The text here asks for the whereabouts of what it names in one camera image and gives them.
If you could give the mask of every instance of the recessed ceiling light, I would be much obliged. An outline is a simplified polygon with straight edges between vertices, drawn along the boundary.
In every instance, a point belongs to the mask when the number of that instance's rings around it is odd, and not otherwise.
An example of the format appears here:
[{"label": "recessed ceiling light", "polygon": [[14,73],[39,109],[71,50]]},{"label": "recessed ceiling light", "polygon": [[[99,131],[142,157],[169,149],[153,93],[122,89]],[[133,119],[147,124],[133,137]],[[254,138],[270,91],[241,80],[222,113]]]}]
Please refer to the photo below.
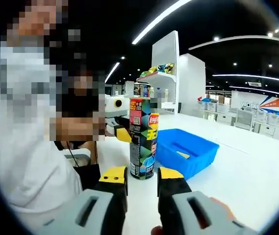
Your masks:
[{"label": "recessed ceiling light", "polygon": [[116,68],[117,68],[119,65],[120,65],[120,62],[117,62],[117,63],[115,64],[115,66],[114,66],[114,67],[112,68],[112,70],[110,71],[109,75],[106,77],[104,83],[107,82],[107,80],[108,80],[108,79],[110,78],[110,76],[113,74],[114,70],[116,70]]}]

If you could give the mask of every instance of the ceiling light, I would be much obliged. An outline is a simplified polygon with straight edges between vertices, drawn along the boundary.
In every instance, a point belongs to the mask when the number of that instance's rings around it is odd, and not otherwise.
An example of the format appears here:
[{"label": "ceiling light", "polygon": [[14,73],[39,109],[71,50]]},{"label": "ceiling light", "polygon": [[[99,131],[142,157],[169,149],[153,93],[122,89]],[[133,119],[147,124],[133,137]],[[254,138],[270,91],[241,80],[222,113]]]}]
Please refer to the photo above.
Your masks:
[{"label": "ceiling light", "polygon": [[214,43],[220,43],[220,42],[226,42],[226,41],[233,41],[233,40],[242,40],[242,39],[265,39],[265,40],[273,40],[273,41],[278,41],[279,42],[279,38],[276,37],[272,37],[269,38],[267,35],[243,35],[243,36],[233,36],[233,37],[228,37],[228,38],[221,38],[219,39],[219,41],[210,41],[210,42],[206,42],[206,43],[202,43],[193,47],[190,47],[188,50],[194,50],[200,47],[205,47],[207,45],[211,45]]},{"label": "ceiling light", "polygon": [[112,70],[110,71],[109,75],[106,77],[104,83],[107,82],[107,80],[110,78],[110,76],[113,74],[113,72],[116,70],[116,68],[117,68],[119,65],[120,65],[120,62],[117,62],[117,63],[115,64],[115,66],[114,66],[114,67],[112,68]]},{"label": "ceiling light", "polygon": [[275,77],[247,75],[247,74],[215,74],[215,75],[213,75],[213,77],[257,77],[257,78],[264,78],[264,79],[279,81],[279,78],[275,78]]},{"label": "ceiling light", "polygon": [[247,88],[247,87],[232,87],[232,86],[230,86],[230,88],[250,89],[250,90],[256,90],[256,91],[260,91],[260,92],[269,92],[269,93],[273,93],[273,94],[279,94],[279,92],[272,92],[272,91],[267,91],[267,90],[262,90],[262,89],[255,89],[255,88]]},{"label": "ceiling light", "polygon": [[191,0],[179,0],[170,6],[168,9],[163,11],[157,18],[155,18],[132,42],[133,45],[136,45],[150,30],[153,29],[158,23],[160,23],[164,18],[170,15],[172,12],[179,9],[181,6],[187,4]]}]

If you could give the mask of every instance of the human hand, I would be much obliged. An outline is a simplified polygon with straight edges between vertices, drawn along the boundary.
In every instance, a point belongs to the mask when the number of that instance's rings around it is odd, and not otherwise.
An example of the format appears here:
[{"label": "human hand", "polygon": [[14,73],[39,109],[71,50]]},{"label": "human hand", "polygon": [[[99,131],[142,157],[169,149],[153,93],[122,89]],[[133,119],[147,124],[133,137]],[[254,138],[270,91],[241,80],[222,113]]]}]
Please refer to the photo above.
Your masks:
[{"label": "human hand", "polygon": [[[229,218],[230,220],[234,220],[234,219],[235,219],[235,216],[234,216],[234,214],[232,213],[231,209],[228,207],[228,205],[224,204],[223,202],[219,201],[219,200],[216,199],[216,198],[210,197],[210,199],[211,199],[212,201],[214,201],[215,203],[220,204],[222,207],[224,207],[224,208],[228,211],[228,218]],[[163,235],[162,226],[154,227],[154,228],[151,230],[151,235]]]}]

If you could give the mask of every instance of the lay's logo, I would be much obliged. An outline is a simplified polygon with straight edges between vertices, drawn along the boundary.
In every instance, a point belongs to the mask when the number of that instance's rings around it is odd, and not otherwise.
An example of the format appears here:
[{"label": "lay's logo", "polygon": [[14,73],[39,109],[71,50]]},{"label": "lay's logo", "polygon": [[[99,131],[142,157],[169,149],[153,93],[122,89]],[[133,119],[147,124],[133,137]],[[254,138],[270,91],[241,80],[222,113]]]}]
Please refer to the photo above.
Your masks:
[{"label": "lay's logo", "polygon": [[148,119],[148,126],[151,127],[152,129],[157,130],[158,123],[159,123],[159,114],[150,114]]}]

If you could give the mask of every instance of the black ceiling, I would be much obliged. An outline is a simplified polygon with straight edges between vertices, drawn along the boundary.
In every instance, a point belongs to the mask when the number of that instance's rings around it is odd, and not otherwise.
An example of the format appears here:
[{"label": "black ceiling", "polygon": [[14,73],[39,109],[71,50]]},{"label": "black ceiling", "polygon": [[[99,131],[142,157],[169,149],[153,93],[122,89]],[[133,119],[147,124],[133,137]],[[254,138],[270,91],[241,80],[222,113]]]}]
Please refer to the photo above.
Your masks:
[{"label": "black ceiling", "polygon": [[[240,73],[279,78],[278,41],[232,40],[188,50],[212,41],[214,36],[226,38],[274,32],[279,28],[279,1],[276,0],[263,1],[260,5],[257,1],[249,0],[192,0],[165,18],[137,45],[132,45],[132,40],[141,30],[176,1],[71,0],[68,22],[58,25],[58,30],[50,38],[51,41],[62,41],[62,48],[55,50],[57,55],[63,56],[53,59],[52,49],[51,60],[60,64],[75,64],[77,59],[74,59],[74,53],[84,53],[86,59],[83,61],[87,67],[102,71],[104,75],[108,75],[115,63],[121,62],[107,83],[123,84],[126,80],[134,81],[142,71],[148,70],[152,45],[169,32],[177,30],[180,54],[190,53],[206,63],[207,81],[216,86],[215,90],[230,90],[229,85],[247,87],[245,81],[256,79],[213,77],[213,74]],[[7,22],[8,14],[3,12],[1,15]],[[80,29],[80,41],[68,42],[69,28]],[[279,38],[279,33],[274,33],[274,37]],[[279,82],[269,79],[260,79],[260,82],[261,89],[279,92]]]}]

